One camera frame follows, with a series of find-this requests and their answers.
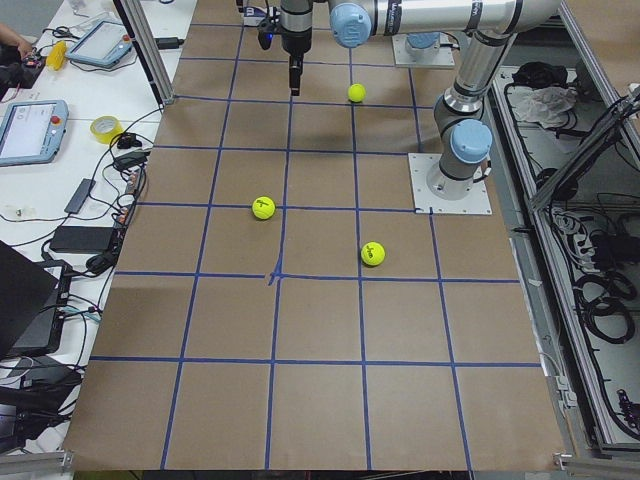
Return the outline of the person hand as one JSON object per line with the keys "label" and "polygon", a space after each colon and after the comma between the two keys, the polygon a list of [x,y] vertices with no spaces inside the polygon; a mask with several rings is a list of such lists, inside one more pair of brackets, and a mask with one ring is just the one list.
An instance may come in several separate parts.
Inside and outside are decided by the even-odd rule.
{"label": "person hand", "polygon": [[22,58],[32,52],[32,43],[4,23],[0,23],[0,40],[2,45],[15,47]]}

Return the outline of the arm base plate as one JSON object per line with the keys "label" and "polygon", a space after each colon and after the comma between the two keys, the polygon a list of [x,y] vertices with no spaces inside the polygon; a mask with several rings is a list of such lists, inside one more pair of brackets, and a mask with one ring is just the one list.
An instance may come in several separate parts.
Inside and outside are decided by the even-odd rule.
{"label": "arm base plate", "polygon": [[471,179],[456,181],[440,170],[441,155],[408,155],[414,211],[436,215],[491,215],[492,208],[486,182],[478,167]]}
{"label": "arm base plate", "polygon": [[398,67],[452,70],[455,66],[456,43],[443,32],[398,34],[392,45]]}

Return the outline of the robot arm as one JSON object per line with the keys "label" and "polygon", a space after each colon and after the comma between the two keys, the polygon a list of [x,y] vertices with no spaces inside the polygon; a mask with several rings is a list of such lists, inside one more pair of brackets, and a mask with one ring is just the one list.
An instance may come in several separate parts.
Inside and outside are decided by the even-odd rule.
{"label": "robot arm", "polygon": [[516,36],[554,15],[557,1],[331,1],[335,41],[356,48],[375,35],[456,31],[469,35],[451,87],[437,101],[434,119],[443,145],[427,186],[445,200],[464,198],[492,145],[481,120],[484,98]]}

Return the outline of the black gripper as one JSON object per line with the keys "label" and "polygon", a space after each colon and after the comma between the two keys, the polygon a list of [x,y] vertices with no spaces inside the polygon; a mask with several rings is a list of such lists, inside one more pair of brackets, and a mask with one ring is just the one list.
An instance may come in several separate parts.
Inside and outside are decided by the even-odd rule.
{"label": "black gripper", "polygon": [[312,1],[282,0],[280,2],[282,46],[290,54],[288,75],[291,96],[300,95],[304,68],[303,55],[311,49],[312,23]]}

